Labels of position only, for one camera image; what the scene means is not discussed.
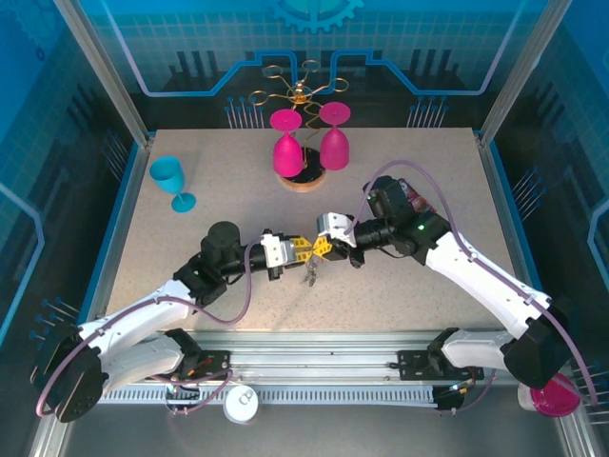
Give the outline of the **pink plastic cup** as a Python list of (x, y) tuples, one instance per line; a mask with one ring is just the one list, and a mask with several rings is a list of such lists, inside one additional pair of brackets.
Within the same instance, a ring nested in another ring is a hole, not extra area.
[(517, 397), (524, 410), (548, 417), (567, 416), (573, 413), (581, 403), (580, 395), (573, 384), (560, 373), (557, 373), (541, 389), (519, 384)]

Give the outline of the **pink plastic wine glass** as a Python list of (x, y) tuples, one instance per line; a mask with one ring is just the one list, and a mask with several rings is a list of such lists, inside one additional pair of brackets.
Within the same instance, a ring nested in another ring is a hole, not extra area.
[(302, 116), (293, 109), (279, 109), (270, 116), (269, 122), (282, 134), (273, 148), (274, 171), (285, 178), (294, 177), (304, 168), (301, 146), (293, 136), (301, 126)]
[(349, 162), (350, 146), (339, 126), (349, 120), (350, 108), (341, 102), (330, 102), (319, 112), (321, 120), (330, 126), (320, 144), (320, 161), (325, 169), (344, 169)]

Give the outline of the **metal keyring with keys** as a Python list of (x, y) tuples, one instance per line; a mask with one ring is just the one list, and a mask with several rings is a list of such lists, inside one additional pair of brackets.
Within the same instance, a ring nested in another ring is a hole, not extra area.
[(303, 285), (307, 285), (310, 288), (312, 288), (315, 285), (315, 283), (317, 281), (317, 276), (318, 276), (318, 266), (319, 265), (316, 260), (316, 255), (313, 253), (312, 250), (307, 251), (305, 253), (304, 278), (301, 280), (301, 283)]

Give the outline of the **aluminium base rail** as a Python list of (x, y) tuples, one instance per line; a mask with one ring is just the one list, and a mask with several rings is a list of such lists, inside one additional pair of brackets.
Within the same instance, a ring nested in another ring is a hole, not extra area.
[(203, 348), (228, 350), (237, 383), (247, 385), (397, 385), (397, 352), (425, 349), (431, 331), (192, 331)]

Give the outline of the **blue plastic wine glass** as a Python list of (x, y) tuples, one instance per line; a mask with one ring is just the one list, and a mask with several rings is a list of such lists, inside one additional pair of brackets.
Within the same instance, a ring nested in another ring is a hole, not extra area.
[(186, 177), (181, 162), (173, 156), (155, 160), (149, 167), (149, 175), (158, 188), (173, 196), (171, 208), (179, 213), (194, 209), (196, 197), (185, 191)]

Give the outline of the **aluminium table side rail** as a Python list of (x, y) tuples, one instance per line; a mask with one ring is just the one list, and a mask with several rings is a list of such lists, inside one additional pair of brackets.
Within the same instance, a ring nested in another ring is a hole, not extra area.
[(108, 226), (76, 319), (78, 325), (103, 317), (117, 276), (139, 191), (147, 170), (154, 135), (145, 146), (134, 144), (128, 156)]
[(484, 256), (481, 303), (499, 319), (512, 338), (520, 340), (550, 307), (542, 291), (521, 217), (497, 148), (477, 141), (481, 163), (499, 216), (514, 271), (508, 273)]

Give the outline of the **purple candy bag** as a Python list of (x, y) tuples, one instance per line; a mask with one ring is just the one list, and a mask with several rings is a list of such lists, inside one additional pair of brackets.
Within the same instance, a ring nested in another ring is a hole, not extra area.
[(422, 197), (404, 178), (399, 179), (403, 193), (416, 213), (435, 213), (436, 209)]

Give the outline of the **white round cap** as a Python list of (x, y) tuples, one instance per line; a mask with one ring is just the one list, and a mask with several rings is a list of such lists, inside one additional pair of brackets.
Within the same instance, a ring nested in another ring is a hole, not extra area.
[(244, 425), (255, 417), (259, 406), (258, 394), (252, 387), (236, 386), (226, 396), (223, 411), (230, 422)]

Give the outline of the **aluminium frame post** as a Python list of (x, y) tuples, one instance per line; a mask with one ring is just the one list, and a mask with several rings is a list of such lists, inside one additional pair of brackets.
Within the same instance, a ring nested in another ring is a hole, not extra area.
[(80, 3), (77, 0), (52, 0), (52, 2), (66, 22), (69, 31), (134, 141), (139, 147), (147, 148), (149, 134), (144, 121)]
[(573, 0), (548, 0), (521, 54), (510, 71), (479, 134), (480, 149), (488, 149), (530, 75), (539, 63)]

